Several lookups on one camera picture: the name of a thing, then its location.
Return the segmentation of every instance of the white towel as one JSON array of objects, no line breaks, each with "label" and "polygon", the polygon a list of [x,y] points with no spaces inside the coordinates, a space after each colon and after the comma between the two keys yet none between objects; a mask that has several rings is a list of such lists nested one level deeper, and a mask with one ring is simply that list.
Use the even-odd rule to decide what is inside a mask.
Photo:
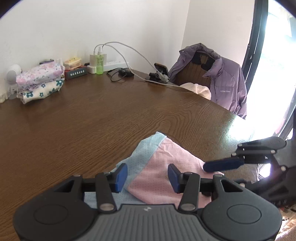
[{"label": "white towel", "polygon": [[211,92],[208,87],[199,85],[199,84],[194,84],[194,83],[185,83],[180,85],[184,89],[190,90],[208,100],[211,100]]}]

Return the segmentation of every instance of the metal screw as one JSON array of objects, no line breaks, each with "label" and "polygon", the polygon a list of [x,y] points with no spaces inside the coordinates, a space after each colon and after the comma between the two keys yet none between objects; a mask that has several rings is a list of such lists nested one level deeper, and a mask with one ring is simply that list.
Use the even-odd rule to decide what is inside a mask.
[{"label": "metal screw", "polygon": [[114,209],[114,205],[111,203],[103,203],[100,205],[100,209],[102,211],[112,211]]},{"label": "metal screw", "polygon": [[181,209],[184,211],[193,211],[195,206],[192,203],[184,203],[181,205]]}]

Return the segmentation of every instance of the wood grain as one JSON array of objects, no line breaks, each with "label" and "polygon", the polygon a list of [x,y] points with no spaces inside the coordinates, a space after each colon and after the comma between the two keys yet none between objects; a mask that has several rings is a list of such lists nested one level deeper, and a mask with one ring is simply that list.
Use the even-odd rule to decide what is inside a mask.
[{"label": "wood grain", "polygon": [[12,217],[22,203],[70,175],[111,170],[156,131],[204,161],[228,157],[253,133],[203,97],[136,77],[89,74],[43,100],[1,104],[0,240],[18,240]]}]

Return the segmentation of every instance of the wooden chair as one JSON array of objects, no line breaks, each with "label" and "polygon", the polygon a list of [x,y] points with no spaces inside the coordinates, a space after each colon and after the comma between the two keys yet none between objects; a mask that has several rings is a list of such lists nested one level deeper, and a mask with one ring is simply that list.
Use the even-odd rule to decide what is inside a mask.
[{"label": "wooden chair", "polygon": [[[200,54],[200,61],[202,64],[205,64],[208,60],[208,56],[206,54]],[[182,85],[188,82],[199,84],[210,88],[211,85],[211,78],[207,77],[204,78],[203,75],[207,71],[201,68],[201,65],[194,64],[190,62],[182,69],[176,76],[176,80],[174,83],[176,85]]]}]

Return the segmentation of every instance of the floral cloth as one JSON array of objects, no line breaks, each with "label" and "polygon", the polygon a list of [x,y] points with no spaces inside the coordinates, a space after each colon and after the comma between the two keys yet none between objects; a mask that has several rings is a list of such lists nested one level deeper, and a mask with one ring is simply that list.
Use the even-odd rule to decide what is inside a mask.
[{"label": "floral cloth", "polygon": [[38,65],[17,76],[17,89],[23,91],[38,88],[41,83],[60,79],[64,75],[64,71],[65,67],[56,62]]},{"label": "floral cloth", "polygon": [[50,94],[59,91],[64,84],[64,80],[65,78],[55,78],[51,80],[51,82],[36,85],[34,88],[30,87],[27,90],[19,91],[17,97],[20,98],[24,104],[31,100],[44,99]]}]

